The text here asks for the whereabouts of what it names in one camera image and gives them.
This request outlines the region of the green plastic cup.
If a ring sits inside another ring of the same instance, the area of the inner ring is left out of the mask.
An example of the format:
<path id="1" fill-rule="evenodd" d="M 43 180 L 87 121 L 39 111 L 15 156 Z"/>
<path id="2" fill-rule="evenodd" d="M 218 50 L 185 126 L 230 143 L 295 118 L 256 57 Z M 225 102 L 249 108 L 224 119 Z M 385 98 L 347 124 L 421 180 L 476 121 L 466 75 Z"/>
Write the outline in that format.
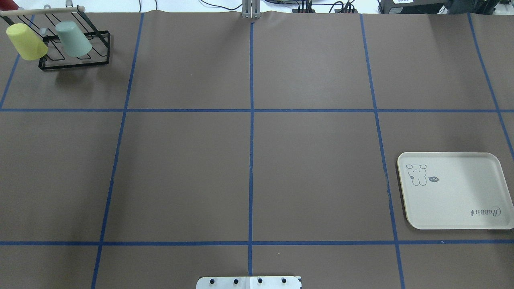
<path id="1" fill-rule="evenodd" d="M 74 21 L 62 21 L 55 26 L 56 34 L 65 53 L 71 57 L 82 57 L 90 53 L 92 44 Z"/>

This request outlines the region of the cream rabbit tray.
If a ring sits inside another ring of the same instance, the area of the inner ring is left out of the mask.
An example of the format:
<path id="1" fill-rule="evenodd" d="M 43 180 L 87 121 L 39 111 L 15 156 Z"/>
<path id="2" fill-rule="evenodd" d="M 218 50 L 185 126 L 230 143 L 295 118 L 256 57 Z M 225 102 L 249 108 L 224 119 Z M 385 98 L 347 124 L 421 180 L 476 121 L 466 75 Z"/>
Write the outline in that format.
<path id="1" fill-rule="evenodd" d="M 397 169 L 406 219 L 414 228 L 513 228 L 512 198 L 493 154 L 404 152 Z"/>

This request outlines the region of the yellow plastic cup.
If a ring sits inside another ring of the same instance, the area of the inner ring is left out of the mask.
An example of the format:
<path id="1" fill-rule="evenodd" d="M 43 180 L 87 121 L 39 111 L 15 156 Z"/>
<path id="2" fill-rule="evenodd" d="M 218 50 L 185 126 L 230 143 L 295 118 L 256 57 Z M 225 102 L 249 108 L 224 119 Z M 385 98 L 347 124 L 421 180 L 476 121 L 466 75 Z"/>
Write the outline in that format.
<path id="1" fill-rule="evenodd" d="M 27 24 L 11 24 L 6 35 L 24 60 L 38 60 L 48 53 L 47 45 Z"/>

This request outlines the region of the white mounting plate with bolts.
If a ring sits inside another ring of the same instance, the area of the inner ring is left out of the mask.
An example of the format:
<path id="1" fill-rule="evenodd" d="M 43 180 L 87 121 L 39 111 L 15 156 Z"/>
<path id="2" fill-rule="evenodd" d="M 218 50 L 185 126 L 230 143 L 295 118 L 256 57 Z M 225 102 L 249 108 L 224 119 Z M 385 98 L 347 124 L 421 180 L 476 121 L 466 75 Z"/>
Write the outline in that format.
<path id="1" fill-rule="evenodd" d="M 202 277 L 197 289 L 301 289 L 301 277 L 296 276 L 232 276 Z"/>

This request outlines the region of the black power strip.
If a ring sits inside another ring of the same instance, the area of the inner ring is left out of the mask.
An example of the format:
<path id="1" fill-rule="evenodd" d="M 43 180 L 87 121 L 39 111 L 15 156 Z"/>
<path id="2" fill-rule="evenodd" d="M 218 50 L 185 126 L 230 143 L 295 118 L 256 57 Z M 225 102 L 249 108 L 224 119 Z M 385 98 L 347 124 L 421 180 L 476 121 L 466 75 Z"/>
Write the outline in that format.
<path id="1" fill-rule="evenodd" d="M 353 4 L 337 1 L 332 4 L 312 4 L 310 6 L 303 3 L 293 7 L 292 13 L 358 14 L 359 12 Z"/>

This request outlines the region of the red water bottle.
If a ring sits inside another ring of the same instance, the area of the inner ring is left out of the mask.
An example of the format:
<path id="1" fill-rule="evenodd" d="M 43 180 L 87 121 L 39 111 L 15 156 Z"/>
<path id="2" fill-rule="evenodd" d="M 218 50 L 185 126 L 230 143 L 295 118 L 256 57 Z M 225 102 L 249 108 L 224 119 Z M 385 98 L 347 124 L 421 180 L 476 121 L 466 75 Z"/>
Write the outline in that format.
<path id="1" fill-rule="evenodd" d="M 14 0 L 0 0 L 0 11 L 13 11 L 19 8 L 19 5 Z"/>

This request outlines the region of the grey aluminium frame post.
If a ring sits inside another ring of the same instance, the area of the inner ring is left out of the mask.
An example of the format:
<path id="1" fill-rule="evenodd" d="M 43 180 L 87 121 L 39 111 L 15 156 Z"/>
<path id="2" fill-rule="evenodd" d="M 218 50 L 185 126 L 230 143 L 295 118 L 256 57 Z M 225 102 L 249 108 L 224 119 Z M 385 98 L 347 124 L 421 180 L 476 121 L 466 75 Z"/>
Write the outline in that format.
<path id="1" fill-rule="evenodd" d="M 242 1 L 242 18 L 243 19 L 259 19 L 261 18 L 261 1 L 260 0 L 243 0 Z"/>

